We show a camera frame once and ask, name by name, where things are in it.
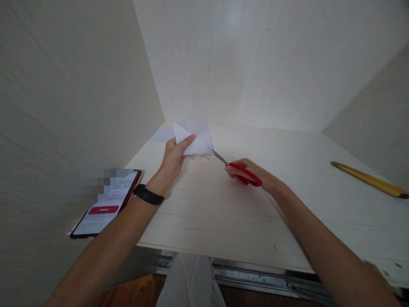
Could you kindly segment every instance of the wooden floor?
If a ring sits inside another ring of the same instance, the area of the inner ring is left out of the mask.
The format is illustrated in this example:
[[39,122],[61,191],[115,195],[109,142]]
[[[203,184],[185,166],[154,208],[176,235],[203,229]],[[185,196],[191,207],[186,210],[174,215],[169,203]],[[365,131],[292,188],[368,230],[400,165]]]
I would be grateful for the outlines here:
[[[105,291],[96,307],[155,306],[166,276],[149,275],[120,287]],[[297,298],[220,286],[226,307],[274,306],[319,307],[320,305]]]

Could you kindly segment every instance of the smartwatch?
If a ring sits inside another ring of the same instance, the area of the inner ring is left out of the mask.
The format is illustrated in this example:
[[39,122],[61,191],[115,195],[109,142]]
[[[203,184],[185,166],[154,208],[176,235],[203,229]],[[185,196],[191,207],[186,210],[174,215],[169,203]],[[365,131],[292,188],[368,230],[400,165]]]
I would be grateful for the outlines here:
[[145,185],[138,185],[135,190],[133,190],[133,193],[138,196],[140,199],[146,201],[147,203],[150,203],[152,205],[160,205],[163,203],[165,200],[164,197],[156,195],[155,193],[152,193],[151,191],[148,191],[145,188]]

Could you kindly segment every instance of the red scissors handle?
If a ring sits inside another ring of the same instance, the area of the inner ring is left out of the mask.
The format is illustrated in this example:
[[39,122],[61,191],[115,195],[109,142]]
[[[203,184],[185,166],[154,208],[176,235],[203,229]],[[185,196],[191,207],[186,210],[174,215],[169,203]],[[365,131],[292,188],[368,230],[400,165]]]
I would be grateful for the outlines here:
[[254,180],[254,181],[252,181],[252,180],[249,180],[249,179],[247,179],[247,178],[245,178],[243,176],[239,176],[240,179],[243,180],[243,182],[246,185],[248,185],[250,183],[251,185],[256,186],[256,187],[261,186],[261,184],[262,184],[261,180],[256,175],[254,175],[252,172],[250,172],[249,170],[247,170],[244,167],[242,167],[240,165],[237,165],[235,163],[230,163],[229,166],[237,168],[238,170],[241,170],[243,173],[250,176]]

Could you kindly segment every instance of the forearm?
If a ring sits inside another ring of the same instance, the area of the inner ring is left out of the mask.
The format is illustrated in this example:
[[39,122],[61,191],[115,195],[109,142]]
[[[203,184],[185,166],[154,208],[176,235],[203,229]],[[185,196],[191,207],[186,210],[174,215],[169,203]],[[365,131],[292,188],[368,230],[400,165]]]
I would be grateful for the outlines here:
[[309,260],[340,306],[400,306],[367,266],[281,181],[270,194],[287,217]]
[[[156,174],[146,186],[164,195],[169,184]],[[135,247],[157,206],[135,197],[90,243],[45,306],[92,306]]]

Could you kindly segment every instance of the scissor blade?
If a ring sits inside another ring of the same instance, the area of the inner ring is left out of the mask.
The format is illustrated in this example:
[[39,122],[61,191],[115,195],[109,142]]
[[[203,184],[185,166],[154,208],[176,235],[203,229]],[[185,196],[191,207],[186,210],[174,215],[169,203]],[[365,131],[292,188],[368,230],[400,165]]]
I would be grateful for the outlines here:
[[222,156],[220,156],[217,152],[214,151],[214,149],[212,149],[211,147],[208,146],[208,148],[214,153],[214,155],[216,156],[216,158],[218,158],[220,161],[222,161],[225,165],[229,165],[230,163],[227,162],[226,160],[224,160],[222,158]]

